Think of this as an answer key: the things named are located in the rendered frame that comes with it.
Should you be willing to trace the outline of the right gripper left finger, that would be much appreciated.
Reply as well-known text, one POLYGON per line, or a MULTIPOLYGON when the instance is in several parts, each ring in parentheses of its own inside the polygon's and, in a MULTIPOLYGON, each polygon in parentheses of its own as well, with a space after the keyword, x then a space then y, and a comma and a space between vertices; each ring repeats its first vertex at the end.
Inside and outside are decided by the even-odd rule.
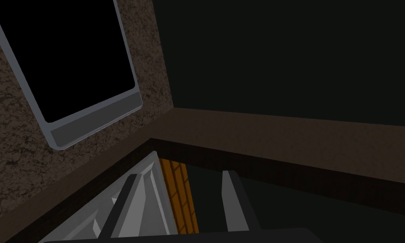
POLYGON ((142 174, 130 174, 127 177, 104 227, 99 234, 99 238, 119 237, 141 178, 142 174))

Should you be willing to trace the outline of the white panelled door leaf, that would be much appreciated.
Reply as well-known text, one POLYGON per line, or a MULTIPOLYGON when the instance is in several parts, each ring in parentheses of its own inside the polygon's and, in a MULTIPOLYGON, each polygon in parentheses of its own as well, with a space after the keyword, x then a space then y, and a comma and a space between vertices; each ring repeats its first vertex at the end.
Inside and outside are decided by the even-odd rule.
POLYGON ((38 243, 97 239, 131 174, 136 179, 112 236, 177 235, 159 157, 153 151, 38 243))

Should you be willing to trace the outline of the grey framed dark window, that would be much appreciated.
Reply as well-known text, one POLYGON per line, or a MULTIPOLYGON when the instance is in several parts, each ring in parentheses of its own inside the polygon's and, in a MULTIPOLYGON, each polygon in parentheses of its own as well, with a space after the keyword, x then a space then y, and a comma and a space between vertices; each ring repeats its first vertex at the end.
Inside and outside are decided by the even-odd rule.
POLYGON ((0 46, 55 150, 142 108, 118 0, 0 0, 0 46))

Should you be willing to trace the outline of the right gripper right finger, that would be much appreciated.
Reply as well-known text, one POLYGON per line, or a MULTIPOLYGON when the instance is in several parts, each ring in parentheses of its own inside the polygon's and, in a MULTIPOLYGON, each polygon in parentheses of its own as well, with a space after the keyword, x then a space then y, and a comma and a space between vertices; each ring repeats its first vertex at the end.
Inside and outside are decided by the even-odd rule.
POLYGON ((261 229, 236 171, 222 172, 221 196, 229 232, 261 229))

